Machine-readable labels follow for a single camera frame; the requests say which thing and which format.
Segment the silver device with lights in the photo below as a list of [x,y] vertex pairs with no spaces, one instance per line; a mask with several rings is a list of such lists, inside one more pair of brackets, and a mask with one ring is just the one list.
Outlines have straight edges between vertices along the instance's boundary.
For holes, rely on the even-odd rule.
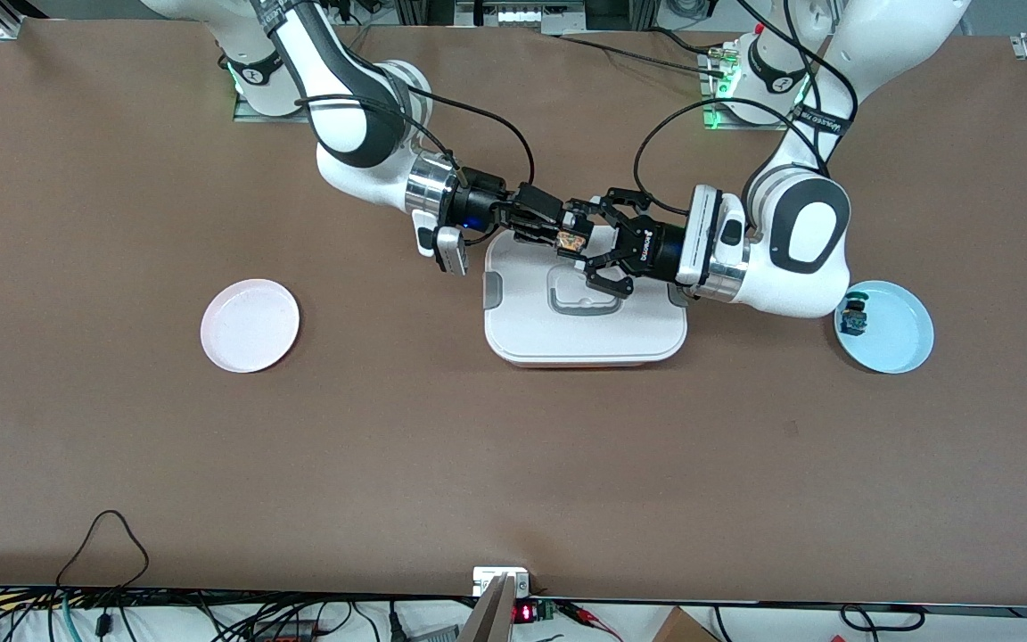
[[454,26],[501,26],[543,34],[582,32],[584,0],[454,0]]

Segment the pink round plate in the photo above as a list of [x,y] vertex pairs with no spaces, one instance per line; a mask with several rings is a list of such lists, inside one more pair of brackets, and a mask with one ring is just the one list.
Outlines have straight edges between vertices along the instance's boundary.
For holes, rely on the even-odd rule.
[[205,357],[220,369],[251,374],[286,357],[300,333],[300,305],[282,284],[248,279],[212,298],[200,323]]

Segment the red clip lead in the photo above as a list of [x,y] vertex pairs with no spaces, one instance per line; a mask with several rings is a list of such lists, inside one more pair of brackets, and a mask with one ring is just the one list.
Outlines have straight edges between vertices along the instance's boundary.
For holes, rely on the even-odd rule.
[[612,627],[600,621],[589,610],[581,608],[581,606],[575,605],[575,603],[555,600],[554,601],[555,610],[561,613],[563,617],[571,619],[571,621],[587,627],[587,629],[603,631],[604,633],[611,635],[615,639],[615,642],[625,642],[623,638],[620,637],[619,633],[616,633]]

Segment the grey metal bar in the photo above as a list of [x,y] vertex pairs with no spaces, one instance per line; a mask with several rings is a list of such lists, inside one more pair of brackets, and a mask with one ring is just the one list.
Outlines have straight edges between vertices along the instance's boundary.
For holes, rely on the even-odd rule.
[[493,574],[456,642],[510,642],[517,589],[516,573]]

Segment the blue joystick module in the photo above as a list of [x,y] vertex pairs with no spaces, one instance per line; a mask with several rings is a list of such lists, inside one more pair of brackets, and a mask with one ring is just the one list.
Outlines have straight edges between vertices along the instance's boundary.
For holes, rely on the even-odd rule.
[[860,336],[867,332],[868,301],[869,296],[866,292],[848,292],[845,295],[838,322],[840,334]]

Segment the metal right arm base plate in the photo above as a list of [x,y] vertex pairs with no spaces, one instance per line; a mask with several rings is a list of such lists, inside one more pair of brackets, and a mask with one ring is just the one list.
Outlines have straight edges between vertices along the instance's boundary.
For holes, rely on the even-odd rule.
[[224,55],[236,91],[234,118],[282,120],[307,106],[306,86],[264,34],[225,45]]

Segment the light blue round plate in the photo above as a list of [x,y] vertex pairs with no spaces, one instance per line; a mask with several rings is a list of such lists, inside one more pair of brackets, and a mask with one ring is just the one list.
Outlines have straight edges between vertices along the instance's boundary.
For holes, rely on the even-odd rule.
[[834,312],[834,336],[849,358],[888,375],[908,373],[929,358],[936,337],[933,319],[914,293],[899,284],[879,280],[854,284],[848,292],[869,296],[867,332],[860,336],[838,332],[843,300]]

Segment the brown cardboard piece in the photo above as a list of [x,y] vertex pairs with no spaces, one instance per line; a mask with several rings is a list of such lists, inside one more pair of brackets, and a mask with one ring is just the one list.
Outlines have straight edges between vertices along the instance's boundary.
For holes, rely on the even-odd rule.
[[652,642],[724,642],[680,606],[672,606]]

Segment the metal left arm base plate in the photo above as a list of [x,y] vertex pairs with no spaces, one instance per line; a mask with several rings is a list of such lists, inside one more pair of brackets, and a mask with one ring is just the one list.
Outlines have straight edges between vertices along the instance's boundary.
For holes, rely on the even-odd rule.
[[782,118],[795,105],[804,82],[802,70],[791,74],[768,72],[762,80],[752,70],[746,70],[745,51],[736,41],[711,47],[698,54],[703,99],[716,99],[702,109],[702,122],[710,129],[779,130]]

